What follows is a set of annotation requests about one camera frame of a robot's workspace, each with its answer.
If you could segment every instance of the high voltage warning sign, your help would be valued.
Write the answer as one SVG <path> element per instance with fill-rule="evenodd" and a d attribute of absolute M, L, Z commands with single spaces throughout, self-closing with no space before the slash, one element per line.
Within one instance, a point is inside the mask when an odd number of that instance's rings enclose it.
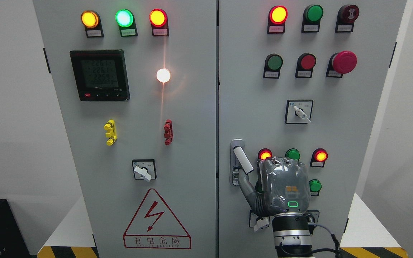
<path fill-rule="evenodd" d="M 126 248 L 190 249 L 190 235 L 156 189 L 149 189 L 123 234 Z"/>

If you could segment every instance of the cable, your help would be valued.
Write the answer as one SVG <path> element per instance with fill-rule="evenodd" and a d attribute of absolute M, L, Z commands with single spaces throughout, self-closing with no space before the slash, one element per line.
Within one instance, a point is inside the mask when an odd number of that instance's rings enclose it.
<path fill-rule="evenodd" d="M 307 255 L 312 256 L 312 254 L 314 254 L 314 253 L 321 253 L 321 252 L 332 252 L 332 253 L 336 253 L 336 254 L 337 254 L 337 251 L 334 250 L 334 249 L 331 249 L 331 248 L 320 248 L 320 249 L 313 250 L 313 251 L 311 251 L 311 252 L 299 253 L 299 254 L 288 253 L 287 251 L 285 251 L 285 250 L 283 249 L 283 243 L 281 243 L 281 242 L 280 242 L 280 249 L 283 251 L 283 253 L 285 253 L 285 254 L 287 254 L 287 255 L 290 255 L 290 256 L 292 256 L 292 257 L 306 257 Z"/>
<path fill-rule="evenodd" d="M 325 227 L 321 224 L 313 223 L 313 222 L 309 222 L 308 225 L 310 225 L 310 226 L 319 226 L 319 227 L 322 227 L 322 228 L 326 229 L 331 234 L 331 238 L 332 238 L 332 241 L 334 242 L 334 246 L 335 246 L 336 249 L 334 250 L 334 249 L 331 249 L 331 248 L 320 248 L 320 249 L 316 249 L 316 250 L 313 250 L 313 251 L 307 252 L 307 253 L 295 254 L 295 253 L 288 253 L 287 251 L 285 251 L 283 249 L 283 243 L 282 242 L 280 242 L 280 249 L 285 254 L 291 255 L 293 257 L 304 257 L 306 255 L 312 255 L 313 253 L 319 253 L 319 252 L 332 252 L 332 253 L 336 254 L 336 258 L 342 258 L 342 253 L 341 253 L 341 250 L 340 250 L 340 243 L 337 240 L 336 235 L 334 235 L 334 233 L 332 233 L 331 230 L 329 230 L 328 227 Z"/>

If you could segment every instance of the digital power meter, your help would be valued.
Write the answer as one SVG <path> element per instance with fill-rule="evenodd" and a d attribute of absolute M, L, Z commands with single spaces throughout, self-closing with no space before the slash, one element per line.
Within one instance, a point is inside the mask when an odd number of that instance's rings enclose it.
<path fill-rule="evenodd" d="M 126 101 L 127 71 L 122 49 L 69 52 L 81 101 Z"/>

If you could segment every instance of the lightning bolt symbol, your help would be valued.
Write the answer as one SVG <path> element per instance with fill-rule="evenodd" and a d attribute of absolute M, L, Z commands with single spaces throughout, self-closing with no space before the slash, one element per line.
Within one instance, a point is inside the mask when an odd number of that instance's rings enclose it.
<path fill-rule="evenodd" d="M 148 227 L 148 231 L 147 231 L 147 232 L 149 232 L 149 230 L 151 230 L 151 229 L 154 228 L 154 227 L 152 227 L 152 226 L 160 219 L 160 217 L 162 217 L 162 215 L 163 215 L 163 213 L 164 213 L 164 212 L 158 212 L 158 213 L 154 213 L 154 214 L 149 215 L 149 214 L 152 212 L 152 210 L 157 206 L 157 204 L 158 204 L 158 202 L 157 202 L 157 201 L 154 201 L 154 202 L 152 203 L 151 207 L 149 208 L 149 211 L 148 211 L 148 212 L 146 213 L 146 215 L 144 216 L 145 218 L 149 218 L 149 217 L 152 217 L 152 216 L 159 215 L 159 217 L 157 217 L 157 219 L 155 220 L 155 222 Z"/>

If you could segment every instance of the white indicator light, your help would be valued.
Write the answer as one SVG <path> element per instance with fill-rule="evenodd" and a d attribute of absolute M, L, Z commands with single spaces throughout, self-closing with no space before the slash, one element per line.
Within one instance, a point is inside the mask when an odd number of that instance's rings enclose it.
<path fill-rule="evenodd" d="M 171 78 L 170 71 L 168 69 L 162 68 L 156 73 L 156 78 L 161 83 L 166 83 Z"/>

